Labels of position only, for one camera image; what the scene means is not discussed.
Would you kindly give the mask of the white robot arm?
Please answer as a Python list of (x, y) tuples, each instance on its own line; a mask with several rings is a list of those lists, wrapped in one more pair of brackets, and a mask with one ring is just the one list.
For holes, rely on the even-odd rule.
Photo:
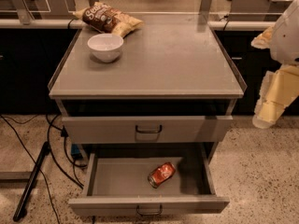
[(266, 72), (254, 109), (253, 125), (267, 129), (299, 97), (299, 0), (293, 0), (276, 23), (256, 36), (251, 45), (270, 49), (271, 58), (281, 64), (277, 71)]

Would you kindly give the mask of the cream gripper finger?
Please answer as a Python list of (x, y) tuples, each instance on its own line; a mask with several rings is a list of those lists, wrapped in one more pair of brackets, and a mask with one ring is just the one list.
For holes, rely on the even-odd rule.
[(270, 26), (265, 29), (261, 34), (254, 37), (251, 45), (256, 49), (268, 49), (272, 40), (273, 27)]
[(299, 67), (283, 64), (276, 72), (267, 71), (259, 95), (252, 123), (257, 128), (267, 129), (299, 97)]

